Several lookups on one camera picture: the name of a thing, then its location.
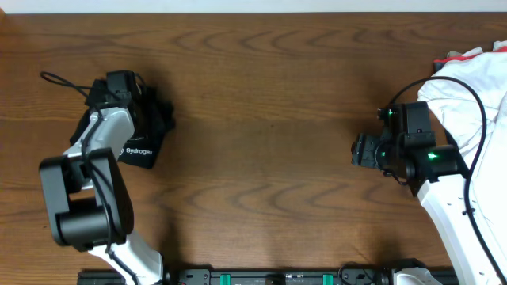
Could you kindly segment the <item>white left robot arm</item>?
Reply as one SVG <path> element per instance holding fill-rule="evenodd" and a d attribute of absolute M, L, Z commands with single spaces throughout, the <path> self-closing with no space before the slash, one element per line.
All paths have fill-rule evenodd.
<path fill-rule="evenodd" d="M 149 169 L 166 133 L 159 104 L 145 86 L 97 81 L 88 109 L 62 155 L 39 166 L 51 235 L 101 258 L 128 284 L 163 279 L 162 255 L 134 229 L 132 201 L 119 163 Z"/>

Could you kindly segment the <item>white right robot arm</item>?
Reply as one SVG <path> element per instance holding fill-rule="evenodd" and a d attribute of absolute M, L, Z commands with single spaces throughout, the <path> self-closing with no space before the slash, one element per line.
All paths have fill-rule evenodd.
<path fill-rule="evenodd" d="M 360 133 L 352 164 L 378 169 L 410 189 L 432 219 L 460 284 L 499 284 L 470 217 L 478 205 L 465 192 L 470 170 L 457 146 L 438 145 L 424 102 L 379 108 L 379 135 Z"/>

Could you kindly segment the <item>black t-shirt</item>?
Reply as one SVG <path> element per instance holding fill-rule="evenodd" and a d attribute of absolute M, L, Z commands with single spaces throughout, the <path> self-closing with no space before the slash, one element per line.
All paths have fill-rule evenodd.
<path fill-rule="evenodd" d="M 89 163 L 104 158 L 113 164 L 151 169 L 173 128 L 173 106 L 159 100 L 156 89 L 143 83 L 96 80 L 90 90 L 90 108 L 63 155 Z"/>

